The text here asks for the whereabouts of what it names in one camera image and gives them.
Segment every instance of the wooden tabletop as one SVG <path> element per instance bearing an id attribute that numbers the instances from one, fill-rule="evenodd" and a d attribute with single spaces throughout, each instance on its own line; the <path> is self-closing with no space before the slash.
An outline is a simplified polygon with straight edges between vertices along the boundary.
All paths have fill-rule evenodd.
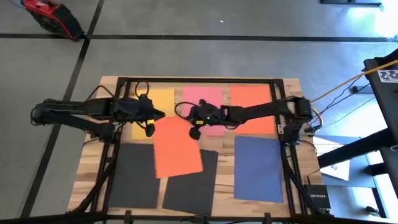
<path id="1" fill-rule="evenodd" d="M 118 77 L 103 77 L 100 85 L 104 85 L 112 92 L 115 91 Z M 149 83 L 151 88 L 174 88 L 175 89 L 175 103 L 182 101 L 182 88 L 184 86 L 219 86 L 223 89 L 223 104 L 230 104 L 229 97 L 229 83 Z M 263 85 L 263 84 L 247 84 L 244 85 Z M 295 95 L 302 96 L 299 80 L 296 78 L 284 79 L 286 96 Z M 99 90 L 98 98 L 109 97 L 103 90 Z M 152 144 L 152 140 L 132 140 L 131 125 L 125 125 L 123 129 L 121 143 L 144 143 Z M 215 194 L 213 199 L 213 209 L 211 215 L 214 217 L 263 217 L 264 213 L 271 213 L 272 217 L 289 217 L 289 208 L 287 204 L 287 197 L 285 191 L 285 183 L 282 183 L 284 191 L 284 203 L 273 202 L 258 202 L 248 200 L 234 199 L 234 136 L 231 130 L 226 130 L 224 136 L 202 136 L 199 140 L 201 149 L 217 151 L 218 167 L 216 174 Z M 260 138 L 277 139 L 277 135 L 257 135 Z M 312 142 L 312 139 L 303 135 L 300 137 L 303 140 Z M 68 210 L 72 210 L 87 196 L 92 186 L 95 184 L 98 166 L 100 163 L 101 153 L 103 150 L 103 143 L 94 141 L 85 144 L 81 154 L 78 171 L 76 174 L 75 183 L 73 185 L 72 195 L 70 197 Z M 297 156 L 299 167 L 302 175 L 302 180 L 306 181 L 307 175 L 318 170 L 318 161 L 315 154 L 315 149 L 307 143 L 297 146 Z M 312 184 L 322 184 L 322 177 L 320 172 L 311 174 L 310 180 Z M 101 210 L 103 203 L 103 195 L 99 198 L 98 209 Z M 138 209 L 138 208 L 109 208 L 109 214 L 123 215 L 126 210 L 131 210 L 133 215 L 186 215 L 192 216 L 194 214 L 167 210 L 162 208 L 165 188 L 167 185 L 167 178 L 160 180 L 160 190 L 158 197 L 158 207 L 156 209 Z M 297 190 L 292 184 L 295 208 L 300 210 Z"/>

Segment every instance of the blue paper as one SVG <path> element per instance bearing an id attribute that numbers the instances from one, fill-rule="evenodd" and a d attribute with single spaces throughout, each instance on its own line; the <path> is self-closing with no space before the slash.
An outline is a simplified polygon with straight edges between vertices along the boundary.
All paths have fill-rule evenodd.
<path id="1" fill-rule="evenodd" d="M 280 142 L 235 137 L 234 197 L 283 203 Z"/>

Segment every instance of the concrete floor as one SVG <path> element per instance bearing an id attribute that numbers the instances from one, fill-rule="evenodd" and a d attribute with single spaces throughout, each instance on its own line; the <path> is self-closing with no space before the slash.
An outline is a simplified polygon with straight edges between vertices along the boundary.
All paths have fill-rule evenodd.
<path id="1" fill-rule="evenodd" d="M 0 33 L 47 33 L 23 9 L 3 1 Z M 88 30 L 98 1 L 62 2 Z M 318 0 L 105 0 L 94 33 L 392 37 L 397 30 L 385 27 L 385 12 L 390 8 L 322 5 Z M 0 219 L 19 216 L 50 132 L 50 127 L 32 127 L 29 112 L 46 98 L 63 97 L 82 43 L 0 39 L 0 114 L 5 118 L 0 126 Z M 397 43 L 92 40 L 72 99 L 85 99 L 103 75 L 299 78 L 304 95 L 312 99 L 360 73 L 364 59 L 397 47 Z M 338 94 L 315 107 L 322 110 Z M 325 124 L 371 97 L 348 98 L 325 113 Z M 382 129 L 377 103 L 366 106 L 371 112 L 364 115 L 358 110 L 320 134 L 366 136 Z M 360 116 L 372 119 L 365 123 L 357 119 Z M 84 137 L 83 132 L 61 128 L 32 215 L 65 212 Z"/>

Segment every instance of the red machine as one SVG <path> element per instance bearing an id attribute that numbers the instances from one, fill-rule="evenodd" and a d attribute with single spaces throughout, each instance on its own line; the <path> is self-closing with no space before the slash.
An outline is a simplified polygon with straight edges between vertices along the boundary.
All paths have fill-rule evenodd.
<path id="1" fill-rule="evenodd" d="M 65 5 L 51 0 L 21 0 L 21 4 L 44 29 L 73 41 L 84 36 L 79 22 Z"/>

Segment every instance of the pink paper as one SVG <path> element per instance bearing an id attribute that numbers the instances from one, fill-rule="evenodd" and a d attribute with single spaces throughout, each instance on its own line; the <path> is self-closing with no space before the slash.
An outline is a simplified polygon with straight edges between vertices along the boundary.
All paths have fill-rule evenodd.
<path id="1" fill-rule="evenodd" d="M 187 86 L 183 89 L 183 101 L 199 104 L 200 99 L 220 107 L 223 103 L 223 90 L 220 87 Z M 188 116 L 191 105 L 182 105 L 182 116 Z M 206 136 L 223 136 L 224 126 L 205 126 L 200 132 Z"/>

